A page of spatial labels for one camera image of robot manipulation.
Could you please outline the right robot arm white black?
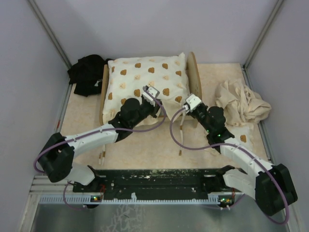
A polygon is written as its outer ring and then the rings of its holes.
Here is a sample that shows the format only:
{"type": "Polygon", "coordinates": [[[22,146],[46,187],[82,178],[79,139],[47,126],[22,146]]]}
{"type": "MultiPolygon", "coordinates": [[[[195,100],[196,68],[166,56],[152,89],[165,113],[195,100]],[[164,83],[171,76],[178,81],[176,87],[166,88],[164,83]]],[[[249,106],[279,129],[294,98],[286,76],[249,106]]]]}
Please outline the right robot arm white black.
{"type": "Polygon", "coordinates": [[[255,200],[263,213],[273,216],[298,200],[289,173],[283,164],[274,165],[253,154],[226,128],[221,107],[208,108],[201,103],[192,108],[184,105],[186,113],[196,119],[208,132],[207,140],[221,155],[236,162],[240,168],[228,168],[216,178],[221,191],[235,188],[255,200]]]}

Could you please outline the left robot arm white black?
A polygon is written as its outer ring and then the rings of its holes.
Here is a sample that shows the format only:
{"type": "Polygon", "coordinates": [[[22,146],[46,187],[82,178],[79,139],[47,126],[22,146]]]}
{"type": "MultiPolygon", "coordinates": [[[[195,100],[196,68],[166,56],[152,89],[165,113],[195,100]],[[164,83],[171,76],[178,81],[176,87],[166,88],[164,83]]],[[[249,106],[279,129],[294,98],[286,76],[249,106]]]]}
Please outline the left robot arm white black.
{"type": "Polygon", "coordinates": [[[96,177],[94,169],[75,163],[73,159],[93,148],[127,138],[145,118],[156,116],[161,106],[160,100],[127,99],[115,118],[99,128],[72,136],[63,136],[59,132],[53,134],[34,165],[39,164],[52,183],[61,180],[77,182],[94,192],[100,187],[100,179],[96,177]]]}

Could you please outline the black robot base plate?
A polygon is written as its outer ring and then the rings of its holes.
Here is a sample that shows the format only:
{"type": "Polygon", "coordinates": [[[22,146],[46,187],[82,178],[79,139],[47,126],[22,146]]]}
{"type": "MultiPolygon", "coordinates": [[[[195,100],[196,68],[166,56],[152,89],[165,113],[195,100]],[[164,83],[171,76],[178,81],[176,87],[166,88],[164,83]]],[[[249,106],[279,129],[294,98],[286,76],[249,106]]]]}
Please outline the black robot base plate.
{"type": "Polygon", "coordinates": [[[74,193],[102,193],[123,199],[130,193],[142,196],[207,197],[215,192],[231,192],[224,184],[221,169],[145,169],[145,170],[97,170],[95,182],[88,186],[73,184],[74,193]]]}

